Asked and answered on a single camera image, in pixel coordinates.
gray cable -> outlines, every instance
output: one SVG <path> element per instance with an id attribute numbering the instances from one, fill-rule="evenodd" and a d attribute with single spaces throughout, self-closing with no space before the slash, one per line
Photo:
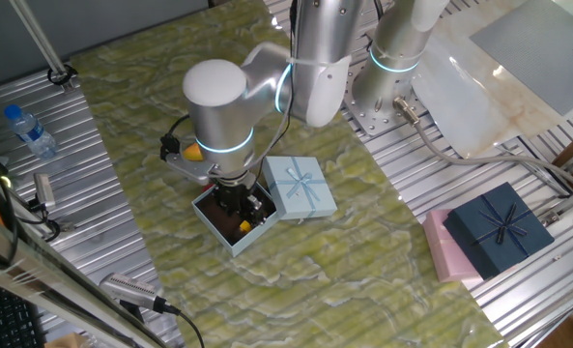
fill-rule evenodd
<path id="1" fill-rule="evenodd" d="M 452 157 L 444 154 L 442 151 L 437 149 L 436 146 L 434 146 L 434 144 L 432 144 L 432 142 L 430 141 L 428 136 L 425 134 L 425 131 L 423 131 L 423 129 L 421 128 L 421 125 L 419 123 L 415 124 L 415 129 L 419 133 L 419 136 L 421 136 L 421 139 L 423 140 L 425 145 L 430 149 L 430 151 L 432 151 L 436 156 L 438 156 L 441 159 L 446 160 L 450 163 L 458 164 L 458 165 L 477 165 L 477 164 L 486 164 L 486 163 L 501 162 L 501 161 L 526 162 L 526 163 L 531 163 L 531 164 L 535 164 L 535 165 L 544 167 L 546 169 L 550 169 L 553 172 L 555 172 L 556 174 L 560 175 L 565 180 L 567 180 L 568 182 L 572 183 L 572 185 L 573 185 L 573 176 L 571 176 L 569 173 L 562 170 L 561 168 L 559 168 L 553 164 L 550 164 L 546 161 L 540 160 L 540 159 L 534 159 L 534 158 L 530 158 L 530 157 L 526 157 L 526 156 L 499 156 L 499 157 L 483 158 L 483 159 L 455 159 L 455 158 L 452 158 Z"/>

table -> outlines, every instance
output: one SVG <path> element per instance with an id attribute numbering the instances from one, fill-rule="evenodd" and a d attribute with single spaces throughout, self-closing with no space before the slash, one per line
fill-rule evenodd
<path id="1" fill-rule="evenodd" d="M 461 283 L 437 281 L 423 230 L 341 116 L 322 129 L 294 121 L 272 151 L 318 158 L 332 217 L 281 221 L 237 258 L 198 220 L 190 202 L 201 188 L 159 160 L 158 139 L 186 112 L 190 67 L 240 64 L 262 41 L 287 44 L 261 1 L 237 0 L 72 58 L 165 297 L 208 346 L 501 343 Z M 258 150 L 279 121 L 256 127 Z M 190 124 L 179 136 L 191 141 Z"/>

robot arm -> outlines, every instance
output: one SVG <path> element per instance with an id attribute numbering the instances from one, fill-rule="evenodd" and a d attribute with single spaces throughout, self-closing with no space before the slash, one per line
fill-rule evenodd
<path id="1" fill-rule="evenodd" d="M 284 47 L 261 43 L 240 67 L 210 60 L 187 72 L 183 90 L 204 161 L 170 154 L 166 161 L 172 167 L 200 184 L 215 179 L 223 185 L 251 185 L 255 178 L 249 179 L 247 170 L 263 157 L 255 159 L 253 151 L 253 127 L 260 119 L 274 111 L 286 114 L 289 108 L 290 115 L 313 127 L 333 118 L 344 96 L 362 1 L 301 0 L 294 5 L 295 58 Z"/>
<path id="2" fill-rule="evenodd" d="M 355 81 L 357 103 L 382 112 L 410 93 L 410 74 L 447 2 L 395 1 L 379 23 L 367 69 Z M 362 0 L 295 0 L 292 57 L 284 47 L 261 43 L 240 67 L 224 60 L 192 67 L 183 91 L 203 160 L 168 154 L 167 163 L 201 185 L 215 182 L 215 200 L 229 215 L 260 209 L 249 204 L 256 182 L 249 169 L 269 151 L 287 117 L 322 127 L 338 111 L 362 5 Z M 280 130 L 255 156 L 254 125 L 274 111 L 284 114 Z"/>

open gift box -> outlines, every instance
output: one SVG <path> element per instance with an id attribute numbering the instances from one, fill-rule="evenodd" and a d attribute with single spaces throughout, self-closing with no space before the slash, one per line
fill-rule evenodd
<path id="1" fill-rule="evenodd" d="M 267 157 L 263 171 L 271 194 L 256 183 L 252 194 L 266 211 L 263 223 L 248 233 L 241 231 L 244 219 L 228 216 L 215 201 L 215 186 L 192 202 L 193 209 L 234 257 L 260 238 L 281 219 L 318 218 L 332 215 L 337 206 L 316 158 Z"/>

bottle cap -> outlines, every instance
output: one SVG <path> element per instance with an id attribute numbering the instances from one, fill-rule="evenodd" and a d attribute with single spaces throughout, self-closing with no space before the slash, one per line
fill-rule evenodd
<path id="1" fill-rule="evenodd" d="M 11 104 L 11 105 L 5 107 L 5 116 L 7 116 L 7 118 L 10 120 L 16 119 L 16 118 L 22 116 L 22 109 L 19 108 L 19 106 L 15 105 L 15 104 Z"/>

